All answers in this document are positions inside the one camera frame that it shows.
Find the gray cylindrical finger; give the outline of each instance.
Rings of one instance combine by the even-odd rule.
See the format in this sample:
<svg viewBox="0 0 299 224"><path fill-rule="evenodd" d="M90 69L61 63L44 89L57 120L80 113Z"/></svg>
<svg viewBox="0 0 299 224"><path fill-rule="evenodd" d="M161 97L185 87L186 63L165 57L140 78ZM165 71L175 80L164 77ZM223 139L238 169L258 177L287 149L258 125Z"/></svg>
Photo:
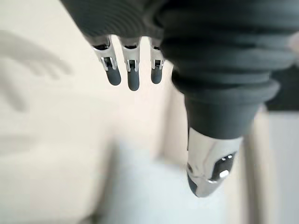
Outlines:
<svg viewBox="0 0 299 224"><path fill-rule="evenodd" d="M128 71L128 85L132 91L139 89L139 71L135 71L133 68Z"/></svg>
<svg viewBox="0 0 299 224"><path fill-rule="evenodd" d="M109 67L106 73L111 85L119 85L121 83L121 75L118 68L114 70L113 68Z"/></svg>
<svg viewBox="0 0 299 224"><path fill-rule="evenodd" d="M155 69L151 69L150 78L154 84L159 84L162 80L162 69L157 66L155 67Z"/></svg>

